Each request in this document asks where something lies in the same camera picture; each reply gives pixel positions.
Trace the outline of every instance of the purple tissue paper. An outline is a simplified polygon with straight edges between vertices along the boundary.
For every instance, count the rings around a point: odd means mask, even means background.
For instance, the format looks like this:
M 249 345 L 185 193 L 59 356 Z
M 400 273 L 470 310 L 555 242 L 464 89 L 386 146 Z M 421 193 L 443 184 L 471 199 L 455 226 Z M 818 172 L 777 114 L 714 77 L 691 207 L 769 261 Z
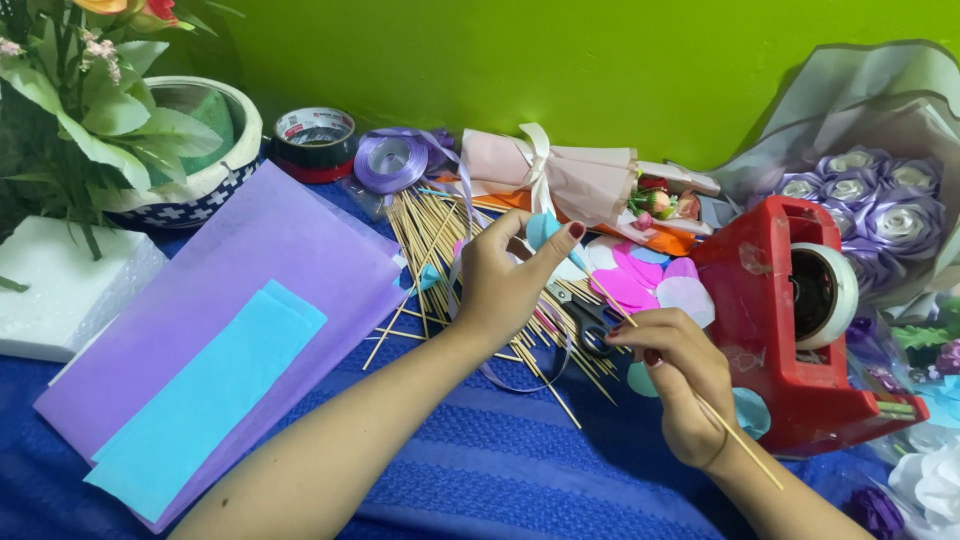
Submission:
M 265 162 L 34 404 L 92 465 L 93 454 L 270 279 L 327 316 L 160 519 L 141 518 L 153 532 L 176 519 L 406 296 L 393 284 L 399 246 L 328 206 Z

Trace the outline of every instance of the white styrofoam block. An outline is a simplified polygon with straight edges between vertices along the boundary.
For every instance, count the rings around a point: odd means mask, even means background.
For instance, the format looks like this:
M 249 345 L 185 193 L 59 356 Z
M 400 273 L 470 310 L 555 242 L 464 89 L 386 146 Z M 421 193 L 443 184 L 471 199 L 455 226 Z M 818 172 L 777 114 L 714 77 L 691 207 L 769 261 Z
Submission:
M 69 361 L 154 278 L 167 261 L 144 233 L 94 227 L 94 262 L 80 227 L 28 217 L 0 245 L 0 355 Z

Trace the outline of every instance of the fingernail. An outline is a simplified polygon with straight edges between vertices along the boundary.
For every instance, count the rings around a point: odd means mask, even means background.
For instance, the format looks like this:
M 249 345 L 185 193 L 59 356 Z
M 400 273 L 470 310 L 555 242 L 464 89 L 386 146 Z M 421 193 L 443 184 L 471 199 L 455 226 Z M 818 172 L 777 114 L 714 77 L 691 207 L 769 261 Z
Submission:
M 585 227 L 584 224 L 580 223 L 579 221 L 574 221 L 573 225 L 570 226 L 570 235 L 576 238 L 577 240 L 579 240 L 580 237 L 583 236 L 584 233 L 586 232 L 587 232 L 587 227 Z
M 656 349 L 647 349 L 643 352 L 643 361 L 649 367 L 657 367 L 663 363 L 663 356 Z

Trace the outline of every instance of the duct tape roll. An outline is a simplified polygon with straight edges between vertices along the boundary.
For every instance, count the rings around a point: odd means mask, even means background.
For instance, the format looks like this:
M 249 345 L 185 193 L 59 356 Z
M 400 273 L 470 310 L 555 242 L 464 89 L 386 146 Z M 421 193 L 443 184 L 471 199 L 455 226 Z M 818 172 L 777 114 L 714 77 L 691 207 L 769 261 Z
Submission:
M 271 158 L 303 184 L 325 184 L 353 170 L 357 153 L 356 123 L 336 109 L 298 109 L 274 124 Z

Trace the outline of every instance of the scissors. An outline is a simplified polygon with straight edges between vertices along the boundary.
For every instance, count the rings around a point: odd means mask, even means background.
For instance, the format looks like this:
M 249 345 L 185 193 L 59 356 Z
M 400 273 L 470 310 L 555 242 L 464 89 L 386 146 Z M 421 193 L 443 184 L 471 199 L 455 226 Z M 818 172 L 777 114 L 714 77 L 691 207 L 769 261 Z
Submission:
M 604 336 L 610 333 L 612 325 L 608 322 L 606 312 L 612 307 L 604 302 L 597 306 L 570 294 L 570 291 L 556 283 L 546 286 L 546 291 L 560 304 L 577 325 L 577 341 L 588 353 L 607 358 L 613 355 L 614 347 L 604 341 Z

